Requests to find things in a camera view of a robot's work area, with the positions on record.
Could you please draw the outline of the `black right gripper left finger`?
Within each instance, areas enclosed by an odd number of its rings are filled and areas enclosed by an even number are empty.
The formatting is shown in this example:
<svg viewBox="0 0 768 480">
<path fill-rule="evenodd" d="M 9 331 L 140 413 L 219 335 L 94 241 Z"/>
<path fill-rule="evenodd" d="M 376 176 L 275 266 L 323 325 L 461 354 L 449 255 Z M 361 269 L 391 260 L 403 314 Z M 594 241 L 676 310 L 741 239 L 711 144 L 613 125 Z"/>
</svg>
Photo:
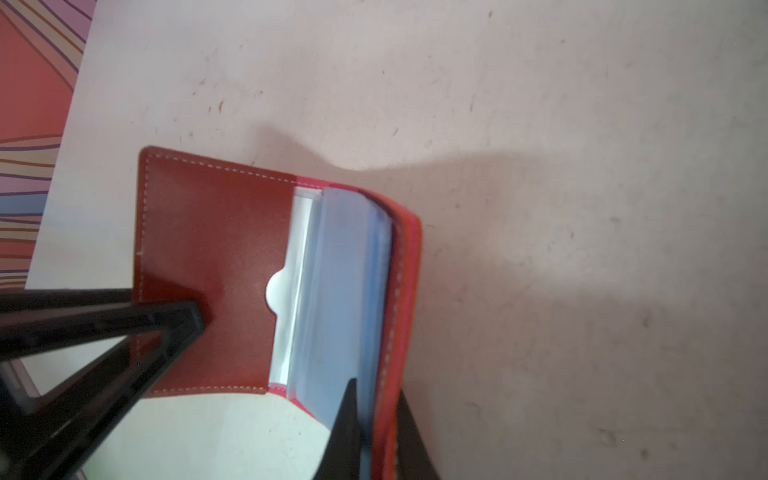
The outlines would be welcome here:
<svg viewBox="0 0 768 480">
<path fill-rule="evenodd" d="M 314 480 L 358 480 L 362 434 L 357 412 L 357 382 L 350 379 Z"/>
</svg>

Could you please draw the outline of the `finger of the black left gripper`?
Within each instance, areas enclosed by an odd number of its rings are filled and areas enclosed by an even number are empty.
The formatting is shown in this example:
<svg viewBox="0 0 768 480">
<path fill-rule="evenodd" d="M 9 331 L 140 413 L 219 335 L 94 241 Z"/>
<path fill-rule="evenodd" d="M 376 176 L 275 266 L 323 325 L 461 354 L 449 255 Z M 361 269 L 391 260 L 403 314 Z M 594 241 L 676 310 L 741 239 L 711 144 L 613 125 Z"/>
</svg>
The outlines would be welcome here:
<svg viewBox="0 0 768 480">
<path fill-rule="evenodd" d="M 203 331 L 194 301 L 1 311 L 2 478 L 73 478 Z M 118 342 L 32 394 L 23 358 L 108 339 Z"/>
<path fill-rule="evenodd" d="M 131 298 L 131 289 L 2 290 L 1 311 L 19 312 L 130 303 Z"/>
</svg>

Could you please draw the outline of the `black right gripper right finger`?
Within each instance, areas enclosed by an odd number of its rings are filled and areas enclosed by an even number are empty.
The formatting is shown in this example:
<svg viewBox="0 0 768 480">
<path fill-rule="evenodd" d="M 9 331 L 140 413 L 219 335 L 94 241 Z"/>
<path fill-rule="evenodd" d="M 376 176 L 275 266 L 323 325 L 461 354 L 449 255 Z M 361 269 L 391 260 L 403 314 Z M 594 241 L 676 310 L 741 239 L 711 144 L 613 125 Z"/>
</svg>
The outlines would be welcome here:
<svg viewBox="0 0 768 480">
<path fill-rule="evenodd" d="M 429 457 L 405 393 L 400 392 L 397 405 L 397 467 L 400 480 L 439 480 Z"/>
</svg>

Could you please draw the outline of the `red leather card holder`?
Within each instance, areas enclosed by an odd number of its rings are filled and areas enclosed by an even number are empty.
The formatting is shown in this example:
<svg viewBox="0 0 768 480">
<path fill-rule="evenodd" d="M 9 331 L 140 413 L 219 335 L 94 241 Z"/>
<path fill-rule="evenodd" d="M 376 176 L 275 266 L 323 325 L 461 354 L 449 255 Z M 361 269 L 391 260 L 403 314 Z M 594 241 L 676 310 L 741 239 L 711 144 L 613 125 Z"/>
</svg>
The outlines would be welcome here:
<svg viewBox="0 0 768 480">
<path fill-rule="evenodd" d="M 268 373 L 277 318 L 270 277 L 282 267 L 294 191 L 325 182 L 161 147 L 138 160 L 133 298 L 138 303 L 196 300 L 201 337 L 150 389 L 153 397 L 200 394 L 285 395 Z M 365 198 L 394 223 L 378 357 L 372 475 L 396 479 L 397 403 L 419 279 L 422 225 L 393 200 Z"/>
</svg>

